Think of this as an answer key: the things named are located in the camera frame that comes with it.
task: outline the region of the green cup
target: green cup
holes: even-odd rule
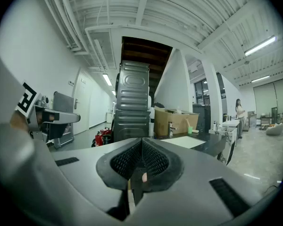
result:
[[[193,126],[189,126],[188,127],[188,134],[192,134],[192,132],[193,132]]]

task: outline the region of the ceiling tube light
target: ceiling tube light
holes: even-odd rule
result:
[[[256,45],[255,47],[246,50],[245,51],[245,56],[251,55],[252,53],[255,53],[256,51],[258,51],[259,49],[271,44],[272,42],[275,42],[276,37],[272,36],[271,38],[268,38],[267,40],[263,41],[262,43]]]
[[[107,82],[107,84],[108,84],[109,86],[112,86],[112,84],[111,84],[111,82],[110,82],[110,79],[109,79],[109,77],[108,77],[108,75],[107,75],[106,73],[103,74],[103,77],[104,77],[105,81]]]
[[[251,81],[251,82],[253,83],[253,82],[256,82],[256,81],[260,81],[260,80],[266,79],[266,78],[268,78],[268,77],[270,77],[270,76],[268,75],[268,76],[265,76],[265,77],[262,77],[262,78],[253,80],[253,81]]]

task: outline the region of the white shirt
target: white shirt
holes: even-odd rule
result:
[[[244,113],[242,113],[242,111],[243,111],[243,109],[242,109],[241,105],[239,105],[237,107],[237,116],[238,116],[238,118],[244,117],[244,115],[243,115]]]

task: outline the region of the woman's long dark hair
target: woman's long dark hair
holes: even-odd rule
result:
[[[240,99],[236,99],[236,112],[237,112],[237,108],[238,108],[238,101],[240,101],[240,106],[242,107],[241,100]]]

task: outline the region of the door handle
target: door handle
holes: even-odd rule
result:
[[[75,99],[75,110],[76,110],[76,105],[79,104],[80,102],[77,102],[77,98]]]

